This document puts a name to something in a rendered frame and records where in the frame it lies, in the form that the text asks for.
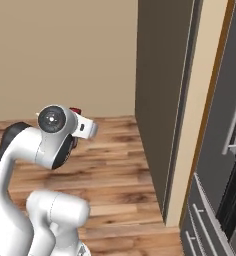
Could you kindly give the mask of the dark grey drawer front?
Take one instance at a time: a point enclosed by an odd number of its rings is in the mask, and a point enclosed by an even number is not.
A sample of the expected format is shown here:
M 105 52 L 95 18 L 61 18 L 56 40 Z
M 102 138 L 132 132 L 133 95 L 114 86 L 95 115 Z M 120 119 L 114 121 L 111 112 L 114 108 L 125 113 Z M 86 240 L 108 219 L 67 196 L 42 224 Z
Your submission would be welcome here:
M 186 210 L 185 218 L 180 231 L 180 237 L 181 237 L 184 256 L 193 256 L 189 243 L 186 238 L 185 231 L 188 231 L 191 236 L 196 238 L 196 240 L 193 241 L 193 244 L 194 244 L 194 248 L 196 250 L 197 256 L 205 256 L 204 251 L 202 250 L 202 247 L 201 247 L 200 238 L 199 238 L 198 232 L 196 231 L 195 222 L 193 220 L 193 216 L 190 208 L 187 208 Z
M 193 209 L 192 209 L 193 204 L 198 205 L 200 208 L 203 208 L 206 211 L 208 219 L 210 220 L 210 222 L 213 226 L 213 229 L 214 229 L 214 236 L 218 240 L 217 244 L 218 244 L 219 250 L 221 251 L 220 255 L 221 256 L 236 256 L 233 249 L 231 248 L 231 246 L 228 243 L 226 235 L 221 230 L 221 226 L 220 226 L 218 220 L 216 219 L 215 213 L 209 203 L 209 200 L 208 200 L 208 198 L 205 194 L 205 191 L 203 189 L 203 186 L 200 182 L 200 178 L 198 177 L 197 174 L 193 175 L 190 195 L 188 198 L 188 208 L 190 208 L 190 210 L 192 212 L 192 216 L 193 216 Z

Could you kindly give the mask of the dark brown tall cabinet panel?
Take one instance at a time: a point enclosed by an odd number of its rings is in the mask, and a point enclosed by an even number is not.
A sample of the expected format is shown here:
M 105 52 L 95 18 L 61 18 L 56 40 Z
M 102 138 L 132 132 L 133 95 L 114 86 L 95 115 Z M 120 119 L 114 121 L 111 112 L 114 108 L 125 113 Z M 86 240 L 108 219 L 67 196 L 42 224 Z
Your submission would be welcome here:
M 135 116 L 167 215 L 203 0 L 138 0 Z

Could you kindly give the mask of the dark grey cupboard door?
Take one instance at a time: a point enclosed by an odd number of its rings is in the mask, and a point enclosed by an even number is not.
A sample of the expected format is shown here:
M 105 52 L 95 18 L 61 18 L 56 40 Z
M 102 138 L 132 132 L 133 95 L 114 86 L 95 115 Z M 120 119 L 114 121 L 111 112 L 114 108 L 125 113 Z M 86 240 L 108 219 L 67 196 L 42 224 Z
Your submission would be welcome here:
M 222 154 L 236 111 L 236 1 L 221 67 L 196 168 L 203 189 L 217 212 L 234 163 L 231 152 Z

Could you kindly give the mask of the beige side panel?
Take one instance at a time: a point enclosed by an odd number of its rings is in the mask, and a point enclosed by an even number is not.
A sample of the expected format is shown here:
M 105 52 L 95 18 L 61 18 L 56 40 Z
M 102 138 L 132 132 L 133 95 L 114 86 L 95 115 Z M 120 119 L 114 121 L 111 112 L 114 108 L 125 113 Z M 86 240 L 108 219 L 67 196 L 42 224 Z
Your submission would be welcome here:
M 164 216 L 167 227 L 176 227 L 180 222 L 228 2 L 203 0 L 167 215 Z

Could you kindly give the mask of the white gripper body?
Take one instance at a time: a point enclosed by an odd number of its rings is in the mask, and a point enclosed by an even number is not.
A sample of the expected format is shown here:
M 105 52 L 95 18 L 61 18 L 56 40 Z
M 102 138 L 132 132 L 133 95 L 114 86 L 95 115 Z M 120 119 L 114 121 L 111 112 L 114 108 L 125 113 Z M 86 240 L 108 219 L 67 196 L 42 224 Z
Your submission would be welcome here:
M 91 131 L 90 131 L 90 135 L 89 135 L 89 138 L 93 138 L 96 136 L 98 132 L 98 124 L 93 122 L 92 123 L 92 127 L 91 127 Z

